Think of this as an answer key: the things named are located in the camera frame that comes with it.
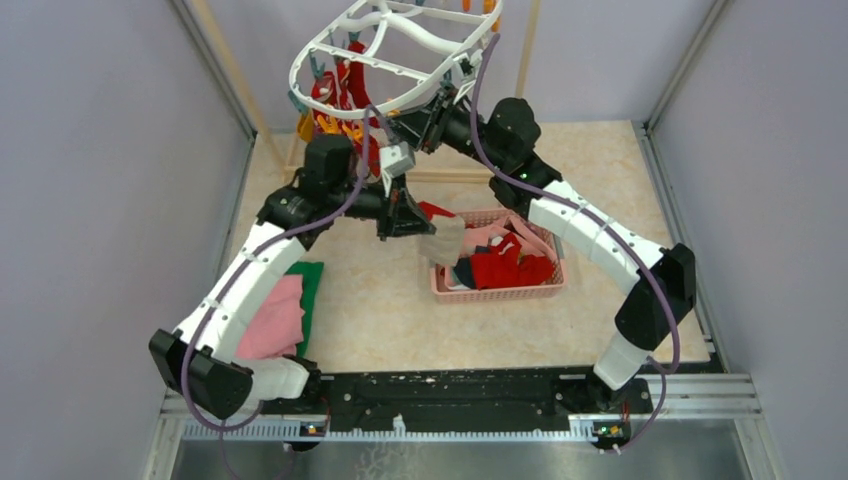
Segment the beige sock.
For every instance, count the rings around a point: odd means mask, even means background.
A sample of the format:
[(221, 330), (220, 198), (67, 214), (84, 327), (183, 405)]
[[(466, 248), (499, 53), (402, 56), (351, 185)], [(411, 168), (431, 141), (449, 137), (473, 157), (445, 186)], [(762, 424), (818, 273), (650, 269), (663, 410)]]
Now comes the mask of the beige sock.
[(430, 222), (435, 232), (419, 237), (418, 253), (437, 265), (455, 266), (463, 252), (464, 220), (458, 216), (435, 215)]

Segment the pink plastic basket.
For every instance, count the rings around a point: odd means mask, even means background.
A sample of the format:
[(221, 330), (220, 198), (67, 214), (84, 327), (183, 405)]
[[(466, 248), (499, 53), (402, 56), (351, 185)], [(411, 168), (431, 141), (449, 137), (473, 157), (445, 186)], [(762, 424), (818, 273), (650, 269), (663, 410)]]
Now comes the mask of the pink plastic basket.
[(429, 265), (428, 281), (431, 292), (440, 303), (470, 303), (495, 300), (524, 300), (536, 298), (548, 298), (557, 295), (567, 284), (567, 268), (565, 255), (562, 252), (559, 239), (551, 232), (530, 224), (518, 215), (505, 209), (476, 210), (459, 212), (465, 223), (465, 231), (470, 228), (481, 227), (496, 222), (502, 218), (510, 218), (512, 221), (521, 221), (536, 232), (542, 239), (554, 249), (558, 256), (558, 265), (554, 277), (548, 282), (535, 287), (508, 288), (498, 290), (448, 290), (439, 273), (441, 265), (432, 263)]

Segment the white plastic clip hanger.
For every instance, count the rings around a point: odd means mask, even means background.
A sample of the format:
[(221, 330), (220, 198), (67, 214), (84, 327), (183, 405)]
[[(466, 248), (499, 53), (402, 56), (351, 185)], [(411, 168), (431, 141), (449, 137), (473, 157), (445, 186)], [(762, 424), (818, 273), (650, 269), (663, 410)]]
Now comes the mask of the white plastic clip hanger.
[[(355, 1), (310, 38), (288, 73), (288, 95), (300, 110), (317, 110), (339, 119), (357, 119), (363, 109), (341, 110), (310, 96), (312, 83), (332, 68), (335, 57), (364, 65), (367, 92), (382, 113), (422, 102), (441, 86), (468, 95), (474, 81), (451, 81), (453, 59), (482, 49), (496, 35), (501, 1)], [(366, 45), (364, 53), (346, 49), (349, 41)]]

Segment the orange clothespin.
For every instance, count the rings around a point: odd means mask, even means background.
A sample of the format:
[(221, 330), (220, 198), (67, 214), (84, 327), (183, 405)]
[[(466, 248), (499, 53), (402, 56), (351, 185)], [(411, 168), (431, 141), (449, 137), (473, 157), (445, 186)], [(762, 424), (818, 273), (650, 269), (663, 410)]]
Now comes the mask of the orange clothespin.
[(312, 138), (314, 136), (314, 129), (315, 122), (313, 118), (313, 113), (310, 109), (308, 109), (305, 113), (302, 113), (299, 116), (296, 125), (296, 133), (301, 141), (308, 144), (312, 141)]

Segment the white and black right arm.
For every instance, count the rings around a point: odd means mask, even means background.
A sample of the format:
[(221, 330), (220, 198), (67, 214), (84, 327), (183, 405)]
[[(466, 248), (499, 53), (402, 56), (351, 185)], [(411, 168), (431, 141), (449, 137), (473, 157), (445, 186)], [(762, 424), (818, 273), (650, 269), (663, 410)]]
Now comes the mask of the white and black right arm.
[(536, 153), (541, 128), (526, 100), (504, 98), (484, 119), (468, 98), (438, 94), (388, 122), (417, 151), (448, 146), (492, 169), (489, 186), (502, 206), (566, 241), (625, 294), (616, 332), (593, 366), (597, 378), (586, 385), (594, 409), (612, 412), (622, 404), (626, 384), (656, 361), (665, 339), (672, 342), (672, 360), (659, 370), (678, 370), (679, 324), (696, 303), (694, 252), (682, 243), (667, 248), (645, 239), (582, 197)]

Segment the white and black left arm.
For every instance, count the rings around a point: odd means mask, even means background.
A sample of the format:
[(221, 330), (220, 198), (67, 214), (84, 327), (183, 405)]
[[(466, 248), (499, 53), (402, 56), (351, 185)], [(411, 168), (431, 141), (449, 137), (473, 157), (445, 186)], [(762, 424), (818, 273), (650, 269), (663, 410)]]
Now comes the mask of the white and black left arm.
[(340, 216), (376, 223), (380, 240), (435, 233), (405, 175), (414, 150), (396, 140), (378, 151), (380, 180), (367, 184), (368, 154), (344, 135), (307, 144), (291, 183), (271, 193), (235, 260), (192, 313), (157, 330), (148, 349), (165, 384), (199, 421), (219, 429), (242, 407), (281, 400), (297, 413), (319, 404), (319, 372), (292, 355), (239, 360), (249, 324), (284, 274)]

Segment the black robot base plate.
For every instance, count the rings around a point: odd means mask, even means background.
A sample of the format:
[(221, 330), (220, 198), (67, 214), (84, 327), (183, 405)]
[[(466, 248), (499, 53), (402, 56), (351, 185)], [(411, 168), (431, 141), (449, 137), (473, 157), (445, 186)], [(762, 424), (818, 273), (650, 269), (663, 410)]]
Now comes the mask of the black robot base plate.
[(655, 406), (645, 380), (612, 391), (588, 366), (329, 373), (297, 399), (271, 400), (264, 414), (340, 413), (346, 406), (562, 406), (571, 413), (642, 414)]

